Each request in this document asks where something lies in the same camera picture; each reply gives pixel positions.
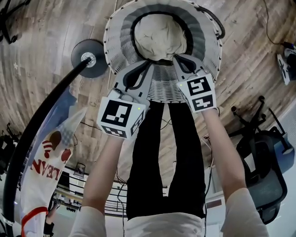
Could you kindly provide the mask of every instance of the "chair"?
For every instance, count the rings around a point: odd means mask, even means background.
[[[22,133],[19,132],[18,134],[14,134],[10,128],[10,123],[8,123],[6,126],[7,126],[6,131],[8,132],[8,134],[11,136],[11,138],[13,139],[14,142],[18,143],[19,137],[22,135]]]
[[[260,107],[258,108],[258,110],[256,111],[255,115],[253,116],[253,118],[251,119],[250,122],[247,122],[246,120],[244,120],[239,114],[237,114],[237,108],[235,106],[233,106],[231,108],[231,112],[233,113],[234,116],[237,116],[240,119],[240,122],[244,125],[243,128],[234,131],[232,133],[229,133],[229,137],[234,137],[237,135],[242,135],[244,140],[249,140],[250,138],[252,138],[255,133],[258,131],[260,132],[261,129],[259,128],[259,125],[263,124],[266,121],[266,115],[265,114],[261,114],[260,116],[260,112],[264,106],[264,96],[259,96],[259,101],[261,103]],[[288,154],[292,151],[292,147],[290,145],[287,144],[287,142],[284,139],[284,136],[286,135],[286,132],[284,131],[284,128],[282,127],[282,125],[280,124],[279,120],[277,119],[276,115],[273,113],[273,111],[271,110],[271,108],[268,108],[268,110],[271,112],[272,116],[274,117],[276,123],[278,124],[280,130],[282,132],[280,132],[278,130],[277,127],[272,127],[270,129],[270,131],[274,132],[274,136],[276,136],[278,139],[280,139],[281,143],[283,144],[283,154]]]
[[[262,131],[259,128],[259,125],[266,120],[264,114],[259,119],[264,97],[260,96],[259,101],[261,105],[250,122],[239,116],[235,107],[232,108],[233,114],[240,118],[245,127],[230,133],[229,136],[243,135],[236,149],[244,165],[247,188],[263,223],[268,224],[277,217],[280,203],[287,195],[287,186],[278,164],[275,145],[282,144],[281,153],[284,155],[294,149],[284,139],[286,133],[270,108],[269,111],[282,133],[277,127],[272,127],[270,131]]]
[[[14,153],[13,139],[8,135],[0,136],[0,175],[7,171],[9,161]]]
[[[2,35],[0,36],[0,42],[3,40],[3,37],[6,39],[8,44],[14,43],[18,39],[17,35],[12,36],[12,38],[10,39],[9,34],[8,34],[8,30],[6,27],[6,21],[11,16],[11,14],[13,14],[16,10],[18,10],[22,6],[28,5],[30,3],[30,1],[31,0],[25,0],[24,2],[17,5],[15,8],[13,8],[12,10],[10,10],[8,12],[8,7],[9,7],[11,0],[7,0],[7,3],[5,4],[4,8],[2,8],[0,11],[0,32],[2,32]]]

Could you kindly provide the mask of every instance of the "person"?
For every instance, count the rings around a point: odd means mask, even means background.
[[[186,103],[169,104],[177,146],[176,171],[163,197],[158,164],[163,103],[150,102],[140,125],[127,181],[125,236],[200,237],[205,217],[204,163],[192,113]],[[217,110],[202,112],[226,201],[224,236],[268,236],[246,188],[244,167]],[[123,140],[108,137],[90,173],[71,237],[105,237],[105,203],[111,191]]]
[[[51,197],[50,200],[50,206],[49,206],[49,212],[45,217],[45,223],[44,223],[44,229],[43,229],[43,237],[52,237],[54,235],[53,228],[55,224],[53,223],[53,220],[56,215],[56,210],[60,207],[61,202],[59,200],[55,201],[54,206],[51,208],[52,198],[54,194]]]

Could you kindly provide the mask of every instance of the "white fabric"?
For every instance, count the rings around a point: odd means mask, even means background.
[[[86,111],[87,107],[82,108],[45,137],[36,151],[32,165],[24,174],[19,208],[22,230],[26,237],[43,235],[45,211],[62,170],[73,154],[72,136]],[[26,224],[23,223],[24,217],[28,219]]]
[[[227,237],[269,236],[248,189],[241,188],[228,198],[226,217],[221,231]]]
[[[224,236],[267,237],[252,197],[246,188],[234,192],[226,203]],[[185,213],[165,213],[136,217],[126,224],[126,237],[201,237],[199,217]],[[92,207],[82,207],[77,214],[71,237],[106,237],[105,218]]]
[[[186,52],[187,43],[181,26],[169,15],[150,14],[135,26],[136,47],[144,58],[172,60]]]

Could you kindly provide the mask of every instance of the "black pants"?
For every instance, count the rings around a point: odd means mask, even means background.
[[[200,140],[186,103],[169,104],[177,165],[169,195],[162,195],[158,153],[163,107],[163,103],[150,102],[150,110],[139,128],[127,182],[127,217],[184,212],[204,218],[204,163]]]

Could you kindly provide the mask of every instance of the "black round base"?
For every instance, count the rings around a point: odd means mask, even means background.
[[[85,53],[93,54],[96,62],[92,67],[85,68],[80,75],[87,78],[95,78],[104,74],[108,67],[104,47],[99,41],[94,39],[83,40],[74,47],[71,55],[73,68],[81,62],[81,57],[85,55]]]

